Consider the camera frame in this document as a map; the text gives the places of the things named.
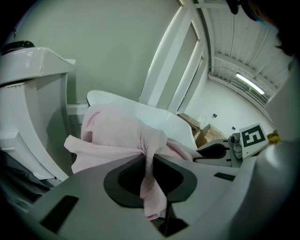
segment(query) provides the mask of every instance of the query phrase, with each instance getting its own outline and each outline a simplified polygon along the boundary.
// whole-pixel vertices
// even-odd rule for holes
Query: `black slot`
[[[153,158],[153,176],[168,203],[186,201],[197,186],[197,178],[191,171],[157,154]]]
[[[78,197],[64,196],[63,199],[42,220],[41,225],[50,231],[57,233],[67,216],[70,214],[78,201]]]
[[[197,150],[202,157],[197,157],[195,159],[220,159],[225,157],[227,150],[229,150],[229,148],[226,148],[220,143],[216,143],[204,149]]]
[[[118,205],[127,208],[143,208],[140,189],[145,176],[145,164],[144,155],[139,155],[111,170],[104,178],[105,192]]]
[[[233,175],[229,175],[229,174],[225,174],[225,173],[221,173],[221,172],[216,173],[214,175],[214,177],[225,179],[225,180],[228,180],[228,181],[233,181],[234,178],[235,178],[235,176],[233,176]]]

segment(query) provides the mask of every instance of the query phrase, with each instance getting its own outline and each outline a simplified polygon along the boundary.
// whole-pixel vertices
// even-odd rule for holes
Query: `dark hair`
[[[295,29],[299,24],[299,13],[297,13],[297,7],[292,4],[293,1],[286,0],[280,3],[274,0],[250,1],[256,4],[261,12],[268,16],[278,28],[277,37],[280,46],[277,47],[289,56],[299,53],[297,37],[294,36]]]

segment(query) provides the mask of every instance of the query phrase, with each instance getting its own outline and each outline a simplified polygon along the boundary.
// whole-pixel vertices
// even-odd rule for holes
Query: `white panel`
[[[208,59],[205,58],[200,63],[199,68],[197,69],[196,75],[195,75],[195,77],[192,81],[192,85],[193,86],[195,85],[195,89],[191,94],[192,96],[189,97],[189,91],[188,91],[187,96],[183,100],[183,103],[182,103],[182,105],[180,106],[180,108],[178,110],[179,112],[184,112],[188,115],[190,114],[194,104],[197,102],[198,96],[201,95],[201,93],[203,91],[204,85],[205,85],[206,80],[207,80],[208,71],[209,71]]]
[[[44,131],[47,134],[47,140],[42,142],[54,162],[67,175],[71,175],[70,170],[71,154],[65,149],[64,143],[70,134],[66,106],[65,106],[65,75],[51,75],[36,80],[36,96],[39,114],[44,129],[37,131],[40,139],[44,137]],[[26,94],[30,95],[30,86],[25,85]],[[30,113],[31,119],[36,117],[36,113]]]
[[[31,171],[38,179],[54,178],[34,157],[18,132],[0,134],[0,147],[17,162]]]
[[[15,118],[11,111],[9,97],[7,88],[0,88],[0,132],[18,131],[14,121]]]
[[[72,130],[72,136],[80,138],[83,118],[88,110],[88,104],[69,104],[67,106],[68,119]]]
[[[67,73],[74,68],[74,64],[51,49],[45,47],[21,49],[0,57],[0,84]]]
[[[191,11],[187,7],[181,7],[166,31],[152,61],[140,96],[140,103],[157,105],[191,21]]]
[[[199,67],[199,63],[200,63],[201,56],[203,55],[204,47],[205,47],[204,42],[198,41],[196,43],[196,46],[195,46],[193,54],[189,60],[187,68],[182,76],[182,79],[181,79],[181,81],[176,89],[176,92],[171,100],[171,103],[169,105],[168,110],[170,112],[175,113],[178,110],[178,108],[179,108],[179,106],[180,106],[192,80],[193,80],[195,72],[196,72],[197,68]]]
[[[65,129],[61,115],[60,87],[59,85],[57,86],[50,83],[49,85],[53,88],[46,88],[49,82],[41,80],[38,86],[40,93],[43,93],[41,95],[37,94],[36,80],[25,85],[9,87],[7,90],[9,91],[9,101],[11,102],[15,124],[22,139],[36,159],[52,175],[63,181],[68,177],[67,174],[72,174],[72,163],[71,156],[64,154],[66,151],[62,149],[63,144],[61,146],[58,145],[58,143],[61,142],[61,138],[57,140],[54,139],[53,142],[52,137],[55,138],[56,135],[62,136],[65,134]],[[43,101],[46,101],[47,105],[42,104],[41,99],[43,98]],[[62,125],[62,128],[58,127],[57,131],[53,128],[49,128],[50,126],[58,125]]]
[[[168,109],[176,89],[180,85],[183,75],[188,67],[188,63],[191,60],[196,43],[197,37],[192,25],[190,25],[156,107],[165,110]]]

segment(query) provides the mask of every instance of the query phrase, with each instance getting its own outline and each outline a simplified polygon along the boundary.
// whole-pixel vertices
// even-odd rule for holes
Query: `white machine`
[[[0,57],[0,147],[40,180],[72,174],[63,143],[70,134],[67,73],[74,68],[44,47]]]
[[[67,72],[73,69],[72,62],[46,48],[18,50],[1,57],[0,146],[39,179],[63,181],[28,214],[20,212],[37,236],[72,240],[244,239],[266,224],[293,190],[300,166],[300,116],[293,112],[297,110],[295,102],[300,102],[298,69],[267,105],[281,144],[262,150],[267,139],[260,125],[255,125],[241,129],[239,139],[229,139],[233,151],[231,161],[225,161],[235,158],[237,163],[242,153],[243,161],[237,165],[223,165],[220,159],[211,164],[211,158],[186,162],[154,157],[153,174],[168,201],[165,223],[159,231],[145,217],[139,198],[143,156],[71,174],[71,156],[63,142],[70,132],[65,94]],[[286,92],[289,94],[282,104],[282,98],[277,97]],[[285,113],[285,117],[277,117],[277,113]],[[285,134],[291,128],[293,132]],[[234,148],[235,144],[242,151]],[[255,201],[258,196],[265,197],[268,204]]]

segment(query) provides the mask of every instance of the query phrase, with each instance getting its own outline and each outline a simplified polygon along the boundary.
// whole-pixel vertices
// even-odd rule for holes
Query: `white beam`
[[[156,106],[191,24],[192,11],[181,7],[155,53],[139,102]]]
[[[202,19],[200,18],[197,9],[194,7],[193,2],[191,0],[181,0],[181,1],[185,6],[187,6],[191,10],[191,12],[193,14],[192,24],[193,24],[193,27],[195,29],[198,39],[201,41],[204,41],[205,45],[207,45],[208,39],[206,36],[204,23],[203,23]]]
[[[177,109],[179,108],[186,92],[188,91],[188,87],[190,86],[193,80],[195,72],[197,71],[201,60],[201,56],[203,55],[204,47],[204,41],[198,41],[196,43],[191,58],[187,64],[187,68],[185,69],[183,76],[179,82],[179,85],[170,102],[168,111],[176,113]]]
[[[191,87],[189,89],[189,91],[194,91],[192,96],[188,97],[185,96],[180,108],[179,108],[179,112],[181,113],[186,113],[186,114],[190,114],[198,96],[201,94],[203,87],[206,83],[207,80],[207,74],[208,74],[209,68],[208,68],[208,58],[204,58],[202,60],[202,62],[199,65],[199,68],[197,69],[197,72],[195,74],[195,83],[194,81],[191,84]]]
[[[80,104],[68,104],[67,105],[67,114],[68,115],[82,115],[84,116],[89,106],[87,103]]]
[[[199,0],[199,4],[205,4],[203,0]],[[206,22],[207,31],[210,39],[210,57],[211,57],[211,66],[215,66],[215,40],[214,40],[214,34],[212,30],[211,20],[208,13],[208,10],[206,8],[202,8],[202,13]],[[214,68],[211,68],[211,73],[214,74]]]
[[[195,4],[195,8],[216,8],[216,9],[229,9],[226,2],[223,1],[205,1]]]
[[[256,71],[253,68],[247,66],[246,64],[244,64],[240,61],[237,61],[236,59],[222,55],[220,53],[215,53],[215,59],[235,65],[238,68],[244,70],[246,73],[248,73],[252,77],[256,76]],[[269,82],[268,79],[266,79],[263,75],[258,74],[256,76],[256,79],[259,82],[257,85],[259,87],[261,87],[262,89],[268,88],[272,93],[274,93],[277,90],[277,88],[271,82]]]

